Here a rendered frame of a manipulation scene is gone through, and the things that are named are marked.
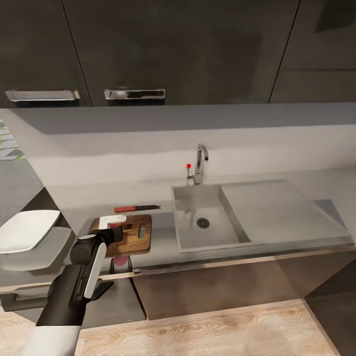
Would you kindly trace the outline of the bowl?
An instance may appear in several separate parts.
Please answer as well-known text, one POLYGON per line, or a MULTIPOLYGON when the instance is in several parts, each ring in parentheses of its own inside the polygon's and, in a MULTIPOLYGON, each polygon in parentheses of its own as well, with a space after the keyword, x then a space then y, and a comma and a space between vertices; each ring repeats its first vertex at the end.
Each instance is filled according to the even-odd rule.
POLYGON ((0 254, 15 254, 35 249, 52 230, 59 216, 59 210, 17 213, 0 227, 0 254))

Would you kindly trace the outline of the parer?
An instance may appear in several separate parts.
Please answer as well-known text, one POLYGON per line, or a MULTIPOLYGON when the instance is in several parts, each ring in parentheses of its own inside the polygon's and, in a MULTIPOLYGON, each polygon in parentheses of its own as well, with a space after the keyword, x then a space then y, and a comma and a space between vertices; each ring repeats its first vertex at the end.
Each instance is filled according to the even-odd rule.
POLYGON ((138 209, 153 209, 153 208, 158 208, 158 205, 148 205, 148 206, 126 206, 126 207, 119 207, 119 208, 115 208, 114 211, 115 212, 122 212, 122 211, 131 211, 131 210, 138 210, 138 209))

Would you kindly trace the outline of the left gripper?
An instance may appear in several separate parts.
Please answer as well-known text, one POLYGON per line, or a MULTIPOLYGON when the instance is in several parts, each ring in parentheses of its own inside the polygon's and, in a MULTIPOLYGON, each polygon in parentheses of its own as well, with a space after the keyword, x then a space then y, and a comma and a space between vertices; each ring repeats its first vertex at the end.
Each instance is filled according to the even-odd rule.
POLYGON ((121 242, 123 240, 123 230, 122 227, 113 227, 113 228, 108 228, 108 229, 96 229, 92 230, 90 232, 92 233, 103 233, 106 234, 108 239, 109 239, 109 244, 115 243, 115 242, 121 242))

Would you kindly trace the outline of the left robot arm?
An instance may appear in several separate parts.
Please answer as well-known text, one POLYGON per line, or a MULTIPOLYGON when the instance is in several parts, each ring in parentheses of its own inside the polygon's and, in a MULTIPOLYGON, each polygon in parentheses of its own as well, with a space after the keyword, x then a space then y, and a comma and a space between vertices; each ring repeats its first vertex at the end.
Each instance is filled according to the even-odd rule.
POLYGON ((106 255, 123 240, 125 215, 102 216, 99 229, 79 237, 70 251, 71 265, 51 283, 48 302, 20 356, 74 356, 78 337, 106 255))

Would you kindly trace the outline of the cutting board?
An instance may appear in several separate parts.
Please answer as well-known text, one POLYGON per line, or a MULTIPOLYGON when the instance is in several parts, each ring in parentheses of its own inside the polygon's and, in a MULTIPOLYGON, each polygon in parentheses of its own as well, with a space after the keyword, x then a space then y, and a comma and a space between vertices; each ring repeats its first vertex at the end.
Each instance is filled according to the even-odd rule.
MULTIPOLYGON (((152 216, 146 215, 128 215, 126 222, 119 224, 123 230, 123 240, 121 242, 111 243, 107 246, 106 256, 115 254, 145 252, 150 249, 152 216), (143 239, 139 238, 140 227, 145 226, 145 235, 143 239)), ((88 234, 92 230, 99 229, 100 218, 92 221, 88 234)))

